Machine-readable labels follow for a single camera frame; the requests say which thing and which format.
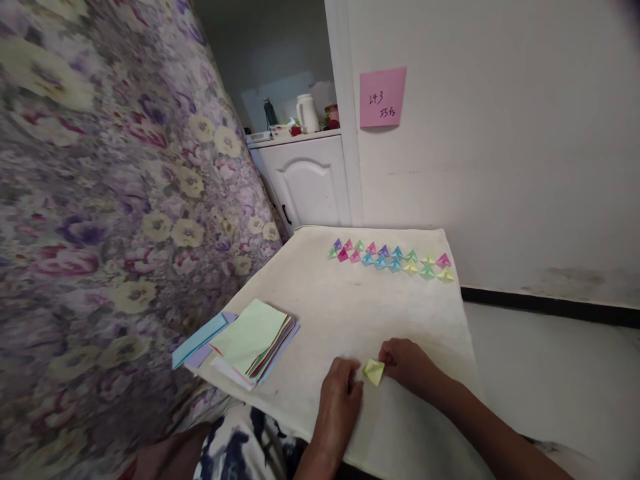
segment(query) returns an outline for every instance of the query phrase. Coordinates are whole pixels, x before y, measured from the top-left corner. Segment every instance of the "floral bedspread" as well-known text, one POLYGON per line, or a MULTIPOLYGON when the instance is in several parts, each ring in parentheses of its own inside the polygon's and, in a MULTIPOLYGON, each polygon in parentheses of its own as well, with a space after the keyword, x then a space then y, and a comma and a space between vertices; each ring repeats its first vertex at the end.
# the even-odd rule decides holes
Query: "floral bedspread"
POLYGON ((0 471, 114 478, 278 229, 187 2, 4 0, 0 65, 0 471))

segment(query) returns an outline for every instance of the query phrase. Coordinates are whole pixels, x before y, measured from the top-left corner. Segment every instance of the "floor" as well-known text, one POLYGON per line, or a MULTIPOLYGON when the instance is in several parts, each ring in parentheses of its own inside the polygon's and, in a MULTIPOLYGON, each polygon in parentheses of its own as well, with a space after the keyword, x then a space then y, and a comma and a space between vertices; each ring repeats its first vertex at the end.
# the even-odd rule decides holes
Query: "floor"
POLYGON ((465 304, 487 405, 640 479, 640 330, 465 304))

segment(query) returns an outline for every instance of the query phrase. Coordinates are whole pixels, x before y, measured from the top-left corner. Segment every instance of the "door frame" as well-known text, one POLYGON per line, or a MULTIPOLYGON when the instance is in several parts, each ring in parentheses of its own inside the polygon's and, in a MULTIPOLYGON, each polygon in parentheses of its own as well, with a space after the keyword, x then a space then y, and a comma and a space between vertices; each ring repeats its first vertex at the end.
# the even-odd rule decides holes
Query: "door frame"
POLYGON ((347 174, 347 192, 351 224, 363 227, 365 223, 362 185, 360 176, 360 152, 355 112, 353 67, 351 65, 351 40, 349 38, 349 9, 346 0, 325 0, 329 46, 333 64, 333 82, 340 113, 340 133, 347 174))

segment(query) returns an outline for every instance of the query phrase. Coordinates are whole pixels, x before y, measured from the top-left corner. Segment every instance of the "black baseboard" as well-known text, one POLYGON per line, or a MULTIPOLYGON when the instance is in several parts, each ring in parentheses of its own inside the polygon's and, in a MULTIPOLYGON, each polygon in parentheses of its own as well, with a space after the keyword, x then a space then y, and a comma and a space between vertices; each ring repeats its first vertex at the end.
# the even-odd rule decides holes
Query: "black baseboard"
POLYGON ((640 329, 640 310, 462 287, 462 300, 493 307, 640 329))

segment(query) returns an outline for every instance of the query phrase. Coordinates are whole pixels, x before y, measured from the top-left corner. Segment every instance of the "bottle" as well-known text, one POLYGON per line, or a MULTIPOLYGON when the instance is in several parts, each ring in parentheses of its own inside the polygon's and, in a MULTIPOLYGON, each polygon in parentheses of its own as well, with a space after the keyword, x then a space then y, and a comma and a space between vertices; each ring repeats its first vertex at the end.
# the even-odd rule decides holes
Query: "bottle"
POLYGON ((275 110, 273 109, 273 105, 269 101, 269 98, 265 99, 265 114, 267 115, 267 130, 270 130, 270 127, 278 124, 278 118, 275 116, 275 110))

